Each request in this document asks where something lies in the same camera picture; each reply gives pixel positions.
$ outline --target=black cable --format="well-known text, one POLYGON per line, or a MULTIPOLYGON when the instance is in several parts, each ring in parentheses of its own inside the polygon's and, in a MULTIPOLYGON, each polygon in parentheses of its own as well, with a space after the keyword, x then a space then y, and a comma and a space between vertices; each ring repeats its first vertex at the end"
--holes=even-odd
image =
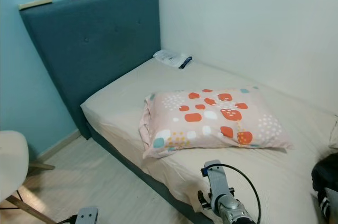
POLYGON ((16 190, 16 193, 18 194, 20 200, 23 202, 23 199, 22 199, 22 197, 21 197, 21 195, 20 195, 20 193, 19 193, 19 190, 16 190))
POLYGON ((250 184, 251 188, 253 189, 253 192, 255 193, 255 196, 256 196, 256 199, 257 199, 257 204, 258 204, 258 220, 257 220, 257 224, 260 224, 260 218, 261 218, 261 206, 260 206, 260 200, 259 200, 259 196, 258 196, 258 193, 256 191, 256 188, 255 186, 253 185, 253 183, 250 181, 250 179, 243 173, 241 172, 239 169, 233 167, 233 166, 230 166, 230 165, 226 165, 226 164, 222 164, 222 163, 219 163, 219 164, 211 164, 207 167, 205 167, 204 169, 205 170, 208 170, 212 167, 216 167, 216 166, 223 166, 223 167, 228 167, 232 170, 235 170, 237 171, 238 173, 240 173, 247 181, 248 183, 250 184))
POLYGON ((78 215, 73 215, 72 217, 68 218, 67 220, 60 221, 57 224, 63 224, 63 223, 75 224, 77 217, 78 217, 78 215))

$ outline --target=floor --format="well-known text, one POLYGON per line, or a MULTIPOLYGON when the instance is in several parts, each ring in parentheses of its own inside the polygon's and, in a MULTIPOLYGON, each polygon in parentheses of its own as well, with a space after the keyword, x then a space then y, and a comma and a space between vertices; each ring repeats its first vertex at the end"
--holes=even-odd
MULTIPOLYGON (((98 224, 191 223, 92 139, 79 137, 46 164, 55 170, 28 176, 20 193, 56 222, 82 207, 97 206, 98 224)), ((2 210, 1 223, 42 222, 22 210, 2 210)))

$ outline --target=floral pillowcase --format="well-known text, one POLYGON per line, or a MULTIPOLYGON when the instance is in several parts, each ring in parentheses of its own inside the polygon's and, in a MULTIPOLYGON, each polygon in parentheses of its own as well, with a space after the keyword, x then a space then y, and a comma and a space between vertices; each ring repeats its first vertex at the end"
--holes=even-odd
POLYGON ((194 147, 292 147, 257 87, 158 92, 145 101, 144 158, 194 147))

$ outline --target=chair leg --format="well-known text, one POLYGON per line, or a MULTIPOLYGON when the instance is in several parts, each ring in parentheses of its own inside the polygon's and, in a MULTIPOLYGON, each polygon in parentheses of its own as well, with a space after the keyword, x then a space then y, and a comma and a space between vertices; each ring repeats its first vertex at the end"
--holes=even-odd
POLYGON ((16 207, 22 209, 23 211, 29 213, 30 215, 36 217, 39 220, 42 220, 43 222, 47 224, 56 224, 55 221, 52 219, 48 218, 46 215, 43 215, 42 213, 38 212, 34 208, 30 207, 28 204, 22 202, 20 199, 16 198, 15 196, 9 196, 6 199, 8 202, 12 203, 16 207))
POLYGON ((42 170, 53 170, 55 166, 44 164, 44 163, 30 163, 29 167, 35 167, 42 170))

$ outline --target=red pattern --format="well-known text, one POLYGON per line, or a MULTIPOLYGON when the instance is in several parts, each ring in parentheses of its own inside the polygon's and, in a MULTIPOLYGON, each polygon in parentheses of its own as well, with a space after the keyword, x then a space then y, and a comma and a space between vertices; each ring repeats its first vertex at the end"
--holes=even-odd
POLYGON ((230 127, 222 126, 221 127, 221 133, 228 138, 233 138, 233 130, 230 127))
POLYGON ((197 104, 195 105, 196 109, 205 109, 205 105, 204 104, 197 104))
POLYGON ((248 145, 252 141, 252 133, 251 132, 237 133, 237 140, 242 145, 248 145))
POLYGON ((230 94, 219 94, 217 96, 221 101, 232 101, 232 96, 230 94))
POLYGON ((205 98, 204 101, 209 105, 216 105, 216 102, 213 99, 205 98))
POLYGON ((227 120, 239 121, 242 119, 242 114, 238 110, 222 109, 221 113, 227 120))
POLYGON ((197 98, 199 98, 199 97, 200 97, 200 95, 199 95, 199 94, 197 94, 197 93, 194 93, 194 92, 190 93, 188 96, 189 96, 189 98, 190 98, 190 99, 197 99, 197 98))
POLYGON ((202 116, 199 113, 186 114, 184 118, 187 122, 199 122, 202 120, 202 116))
POLYGON ((247 109, 248 105, 246 105, 245 103, 240 103, 240 104, 235 104, 235 106, 239 109, 247 109))
POLYGON ((187 105, 180 106, 180 111, 188 111, 189 107, 187 105))

